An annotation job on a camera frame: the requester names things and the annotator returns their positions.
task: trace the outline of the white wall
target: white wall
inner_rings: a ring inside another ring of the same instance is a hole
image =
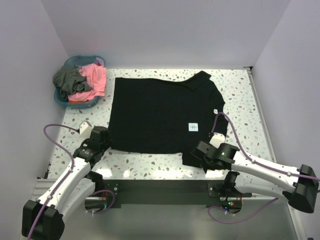
[[[277,161],[310,165],[320,177],[320,1],[292,0],[253,68]],[[320,197],[301,214],[320,239]]]
[[[290,0],[42,0],[67,53],[109,67],[253,66]]]
[[[0,239],[16,240],[53,149],[43,127],[64,113],[52,75],[68,56],[40,0],[1,1],[0,33]]]

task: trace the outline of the terrazzo table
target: terrazzo table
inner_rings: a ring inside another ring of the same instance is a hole
[[[198,73],[200,69],[108,69],[105,97],[88,109],[67,108],[63,124],[78,128],[83,120],[95,126],[108,127],[115,78],[157,78],[167,81],[184,81]],[[251,154],[271,160],[263,125],[252,90],[248,72],[241,70],[204,69],[220,90],[224,101],[223,111],[232,120],[244,148]],[[71,153],[78,148],[83,139],[75,132],[61,129],[58,142]],[[228,126],[226,142],[237,145],[231,127]],[[57,179],[69,164],[69,157],[61,149],[55,148],[49,179]],[[93,171],[103,179],[130,180],[208,180],[223,179],[225,171],[208,171],[182,165],[182,154],[141,154],[109,149],[94,166]]]

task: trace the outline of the white label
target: white label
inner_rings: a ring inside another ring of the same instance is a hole
[[[198,132],[198,123],[189,123],[189,132]]]

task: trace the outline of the laundry basket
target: laundry basket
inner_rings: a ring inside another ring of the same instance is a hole
[[[66,66],[66,67],[85,66],[85,65],[93,64],[96,61],[96,58],[101,59],[103,61],[103,67],[106,66],[106,61],[101,56],[97,56],[97,55],[73,56],[73,57],[69,58],[64,63],[64,66]],[[95,96],[94,99],[92,99],[90,101],[81,102],[81,103],[73,103],[73,102],[63,101],[60,96],[60,87],[56,87],[55,91],[54,91],[54,100],[58,104],[60,104],[64,107],[69,107],[69,108],[74,108],[74,109],[87,109],[87,108],[91,108],[94,105],[96,105],[99,101],[99,97]]]

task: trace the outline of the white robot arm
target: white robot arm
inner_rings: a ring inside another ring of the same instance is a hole
[[[74,165],[70,163],[53,186],[37,201],[29,200],[24,205],[23,236],[26,237],[33,231],[34,240],[59,240],[68,217],[87,196],[101,189],[97,185],[102,181],[102,176],[92,172],[91,169],[110,147],[111,138],[108,129],[101,126],[92,128],[88,122],[84,122],[78,132],[89,138],[74,152]],[[229,170],[219,189],[224,196],[261,194],[287,201],[293,208],[302,212],[314,212],[319,183],[295,176],[316,177],[311,167],[302,165],[298,169],[284,166],[248,153],[244,154],[236,146],[223,142],[224,138],[219,135],[210,143],[201,141],[192,154],[201,160],[205,171]],[[257,163],[283,173],[267,169]],[[39,221],[32,229],[37,216]]]
[[[314,212],[319,182],[310,166],[285,166],[244,154],[227,143],[217,145],[201,141],[192,154],[205,170],[229,170],[219,189],[224,195],[261,194],[287,201],[299,211]]]

